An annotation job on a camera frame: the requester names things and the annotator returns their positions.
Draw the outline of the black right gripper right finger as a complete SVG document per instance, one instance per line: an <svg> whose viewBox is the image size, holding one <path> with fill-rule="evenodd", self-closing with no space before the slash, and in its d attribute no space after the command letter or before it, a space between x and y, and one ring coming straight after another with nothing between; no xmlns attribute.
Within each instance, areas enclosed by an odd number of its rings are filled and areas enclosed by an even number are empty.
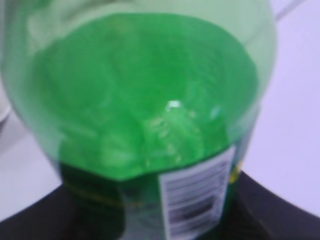
<svg viewBox="0 0 320 240"><path fill-rule="evenodd" d="M318 240L320 218L242 173L231 211L232 240Z"/></svg>

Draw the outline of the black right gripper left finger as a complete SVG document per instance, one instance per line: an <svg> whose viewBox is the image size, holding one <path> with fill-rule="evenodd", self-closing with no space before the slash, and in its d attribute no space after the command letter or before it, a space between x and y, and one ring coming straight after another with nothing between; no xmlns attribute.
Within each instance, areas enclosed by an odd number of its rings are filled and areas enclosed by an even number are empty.
<svg viewBox="0 0 320 240"><path fill-rule="evenodd" d="M66 240L73 203L62 185L26 209L0 222L2 240Z"/></svg>

